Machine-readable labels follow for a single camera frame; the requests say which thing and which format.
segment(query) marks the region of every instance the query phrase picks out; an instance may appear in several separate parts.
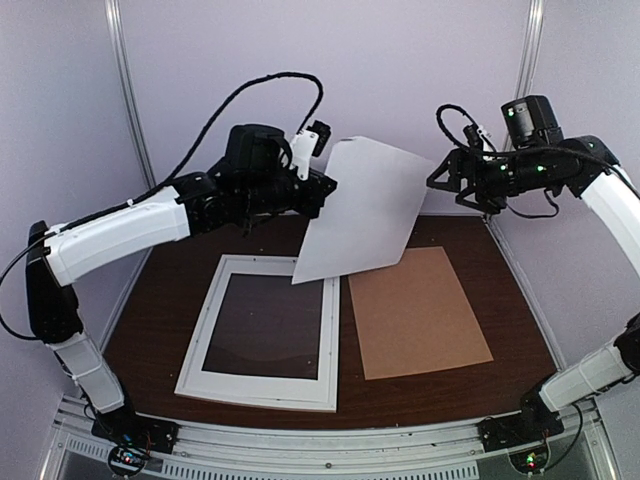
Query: slotted vent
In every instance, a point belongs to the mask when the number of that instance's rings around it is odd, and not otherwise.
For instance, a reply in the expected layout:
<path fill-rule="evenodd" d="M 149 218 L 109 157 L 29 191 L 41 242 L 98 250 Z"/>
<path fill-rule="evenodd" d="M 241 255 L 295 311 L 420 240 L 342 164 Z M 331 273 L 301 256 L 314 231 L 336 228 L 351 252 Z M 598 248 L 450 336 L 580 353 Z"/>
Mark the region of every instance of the slotted vent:
<path fill-rule="evenodd" d="M 98 443 L 91 442 L 80 438 L 70 438 L 67 449 L 74 453 L 79 453 L 85 457 L 91 457 L 96 460 L 106 460 L 109 450 Z"/>
<path fill-rule="evenodd" d="M 165 478 L 174 480 L 306 480 L 316 478 L 311 475 L 265 475 L 260 473 L 238 473 L 209 467 L 184 465 L 180 462 L 165 461 L 162 468 Z M 323 479 L 334 480 L 479 480 L 475 462 L 465 462 L 455 466 L 428 468 L 421 471 L 395 473 L 388 476 L 322 475 Z"/>

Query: brown cardboard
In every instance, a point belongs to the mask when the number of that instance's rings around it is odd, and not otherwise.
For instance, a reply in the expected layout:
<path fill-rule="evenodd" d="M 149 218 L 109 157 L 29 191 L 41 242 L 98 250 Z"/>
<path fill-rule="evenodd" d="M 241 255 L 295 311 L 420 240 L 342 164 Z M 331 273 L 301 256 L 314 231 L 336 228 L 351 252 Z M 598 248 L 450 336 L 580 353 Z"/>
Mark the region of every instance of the brown cardboard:
<path fill-rule="evenodd" d="M 400 263 L 349 276 L 367 380 L 493 360 L 442 247 L 405 250 Z"/>

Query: white wall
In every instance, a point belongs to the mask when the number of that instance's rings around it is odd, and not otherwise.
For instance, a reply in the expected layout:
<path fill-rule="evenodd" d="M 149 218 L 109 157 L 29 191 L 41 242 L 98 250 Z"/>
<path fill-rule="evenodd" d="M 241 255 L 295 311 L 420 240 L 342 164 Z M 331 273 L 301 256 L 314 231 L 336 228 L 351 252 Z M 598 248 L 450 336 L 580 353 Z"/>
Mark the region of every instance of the white wall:
<path fill-rule="evenodd" d="M 515 89 L 529 2 L 499 0 L 137 0 L 121 11 L 142 127 L 156 176 L 182 159 L 208 117 L 246 80 L 279 70 L 320 77 L 317 117 L 333 140 L 365 135 L 436 160 L 451 144 L 435 123 L 447 102 L 502 124 Z M 224 152 L 235 123 L 292 133 L 315 90 L 280 80 L 245 92 L 191 169 Z M 461 125 L 454 115 L 452 125 Z M 426 210 L 471 214 L 434 192 Z"/>
<path fill-rule="evenodd" d="M 127 130 L 104 2 L 0 2 L 0 265 L 31 223 L 75 219 L 144 190 Z M 136 258 L 80 281 L 99 339 Z M 5 319 L 30 333 L 24 266 L 0 295 Z M 34 478 L 61 393 L 70 385 L 39 342 L 0 331 L 0 477 Z"/>
<path fill-rule="evenodd" d="M 565 136 L 600 137 L 640 184 L 640 3 L 549 0 L 534 92 L 549 97 Z M 513 205 L 548 210 L 541 193 Z M 569 363 L 640 311 L 640 281 L 611 235 L 565 192 L 560 216 L 535 222 L 505 212 L 498 224 Z M 640 382 L 598 401 L 625 478 L 640 472 Z"/>

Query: sheet of paper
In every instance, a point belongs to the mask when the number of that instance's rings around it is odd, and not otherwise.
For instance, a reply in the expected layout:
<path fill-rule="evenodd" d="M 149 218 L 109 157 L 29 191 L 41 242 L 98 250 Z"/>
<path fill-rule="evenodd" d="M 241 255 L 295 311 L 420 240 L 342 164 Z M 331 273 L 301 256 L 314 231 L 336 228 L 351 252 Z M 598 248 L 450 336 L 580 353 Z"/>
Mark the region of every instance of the sheet of paper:
<path fill-rule="evenodd" d="M 338 142 L 325 174 L 338 182 L 311 220 L 293 283 L 400 261 L 435 163 L 366 137 Z"/>
<path fill-rule="evenodd" d="M 393 267 L 349 276 L 367 380 L 493 360 L 442 247 L 406 250 Z"/>

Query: brown tabletop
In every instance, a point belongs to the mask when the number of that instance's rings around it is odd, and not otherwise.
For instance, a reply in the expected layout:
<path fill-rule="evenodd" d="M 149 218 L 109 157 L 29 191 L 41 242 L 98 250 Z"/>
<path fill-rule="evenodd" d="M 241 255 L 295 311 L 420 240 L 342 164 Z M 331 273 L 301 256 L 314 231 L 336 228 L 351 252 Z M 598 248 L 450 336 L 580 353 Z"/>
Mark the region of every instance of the brown tabletop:
<path fill-rule="evenodd" d="M 106 350 L 141 413 L 258 428 L 341 429 L 422 425 L 518 409 L 555 371 L 538 326 L 479 217 L 420 217 L 409 247 L 442 246 L 494 361 L 365 381 L 349 284 L 341 282 L 338 411 L 241 407 L 173 393 L 202 303 L 222 254 L 297 255 L 307 220 L 277 218 L 247 238 L 236 227 L 156 247 Z"/>

